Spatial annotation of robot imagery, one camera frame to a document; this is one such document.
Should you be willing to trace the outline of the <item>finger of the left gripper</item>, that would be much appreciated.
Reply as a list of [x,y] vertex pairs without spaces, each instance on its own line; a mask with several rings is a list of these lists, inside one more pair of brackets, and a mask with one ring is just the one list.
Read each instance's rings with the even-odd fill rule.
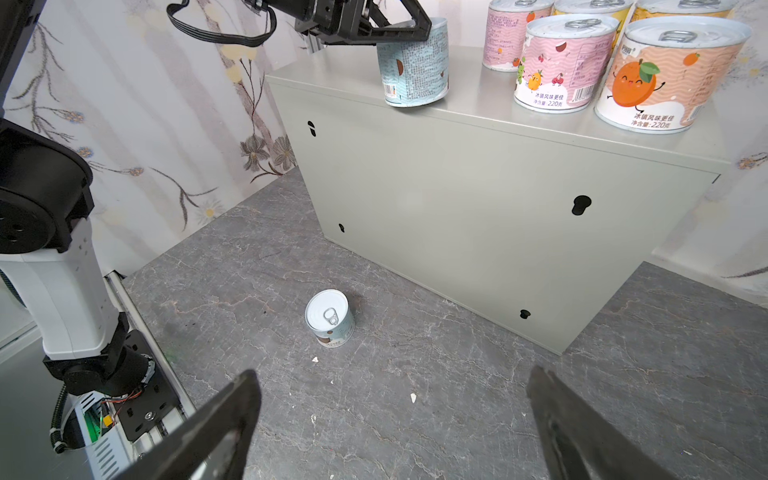
[[374,1],[357,1],[353,8],[353,43],[376,45],[392,42],[423,42],[431,33],[432,21],[418,1],[405,0],[401,5],[409,20],[392,24]]

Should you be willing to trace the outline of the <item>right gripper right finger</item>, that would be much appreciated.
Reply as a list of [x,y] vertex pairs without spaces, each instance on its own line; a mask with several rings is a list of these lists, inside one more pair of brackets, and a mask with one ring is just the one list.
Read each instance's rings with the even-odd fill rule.
[[526,393],[551,479],[672,479],[550,370],[535,366]]

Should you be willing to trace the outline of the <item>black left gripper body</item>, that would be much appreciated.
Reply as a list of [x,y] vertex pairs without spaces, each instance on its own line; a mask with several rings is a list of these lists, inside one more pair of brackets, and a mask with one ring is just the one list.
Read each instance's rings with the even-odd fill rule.
[[372,26],[367,14],[371,1],[364,0],[275,0],[264,1],[293,18],[293,29],[328,45],[367,45]]

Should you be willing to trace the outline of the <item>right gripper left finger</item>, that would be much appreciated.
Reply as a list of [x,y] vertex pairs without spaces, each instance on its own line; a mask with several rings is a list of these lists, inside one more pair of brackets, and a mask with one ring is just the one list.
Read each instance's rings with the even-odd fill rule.
[[243,371],[118,477],[242,479],[261,402],[256,372]]

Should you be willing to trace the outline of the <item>blue label can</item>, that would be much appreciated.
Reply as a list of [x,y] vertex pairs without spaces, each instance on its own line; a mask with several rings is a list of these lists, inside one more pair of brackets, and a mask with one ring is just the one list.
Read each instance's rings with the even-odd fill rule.
[[346,343],[356,325],[346,295],[336,289],[315,294],[306,305],[304,318],[318,342],[327,348],[337,348]]
[[431,17],[423,42],[382,43],[376,46],[385,102],[396,108],[420,107],[449,92],[449,35],[444,17]]

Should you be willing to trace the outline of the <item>purple label can front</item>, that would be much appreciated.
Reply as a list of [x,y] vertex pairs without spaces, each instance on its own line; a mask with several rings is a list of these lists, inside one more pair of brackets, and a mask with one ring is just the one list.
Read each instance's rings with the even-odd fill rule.
[[527,25],[547,17],[553,0],[493,0],[488,7],[483,66],[516,72],[522,63]]

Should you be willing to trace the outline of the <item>pink label can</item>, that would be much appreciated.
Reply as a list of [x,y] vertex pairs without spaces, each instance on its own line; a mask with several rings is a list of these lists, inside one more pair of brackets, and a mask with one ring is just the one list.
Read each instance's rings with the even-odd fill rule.
[[571,113],[592,101],[611,57],[618,22],[550,15],[527,25],[514,100],[542,113]]

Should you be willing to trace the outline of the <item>yellow white label can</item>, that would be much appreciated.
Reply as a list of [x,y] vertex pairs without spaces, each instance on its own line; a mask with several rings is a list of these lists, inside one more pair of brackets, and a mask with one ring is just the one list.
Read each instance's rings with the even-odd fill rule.
[[630,0],[556,0],[552,14],[607,16],[616,19],[618,26],[613,41],[615,47],[633,6],[634,2]]

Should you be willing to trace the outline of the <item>orange persimmon label can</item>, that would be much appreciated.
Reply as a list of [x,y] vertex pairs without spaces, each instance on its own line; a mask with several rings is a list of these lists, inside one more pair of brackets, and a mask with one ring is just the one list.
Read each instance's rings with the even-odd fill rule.
[[610,125],[640,133],[690,128],[751,34],[744,23],[710,16],[629,23],[595,114]]

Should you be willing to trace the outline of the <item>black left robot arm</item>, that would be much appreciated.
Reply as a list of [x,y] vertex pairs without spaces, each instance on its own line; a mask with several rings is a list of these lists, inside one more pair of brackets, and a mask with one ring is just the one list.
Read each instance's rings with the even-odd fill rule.
[[[330,45],[425,42],[436,32],[419,1],[400,1],[410,20],[392,25],[374,1],[242,1],[265,12],[256,36],[206,31],[177,18],[191,1],[168,4],[180,32],[199,41],[259,47],[274,34],[275,9],[296,30]],[[2,103],[46,1],[1,1],[1,277],[15,288],[42,334],[44,365],[64,393],[93,391],[107,400],[133,399],[156,376],[155,361],[125,346],[125,314],[111,305],[92,250],[94,208],[87,162],[37,131],[4,118]]]

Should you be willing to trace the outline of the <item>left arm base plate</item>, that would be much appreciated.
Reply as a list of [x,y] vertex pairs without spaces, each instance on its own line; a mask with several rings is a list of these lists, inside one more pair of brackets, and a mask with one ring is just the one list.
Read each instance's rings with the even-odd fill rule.
[[122,430],[130,442],[158,427],[165,416],[180,406],[177,393],[173,390],[157,361],[159,356],[152,353],[145,336],[138,330],[127,334],[125,346],[130,353],[142,354],[155,362],[151,378],[131,393],[108,397],[99,392],[81,396],[75,412],[87,445],[95,443],[115,427]]

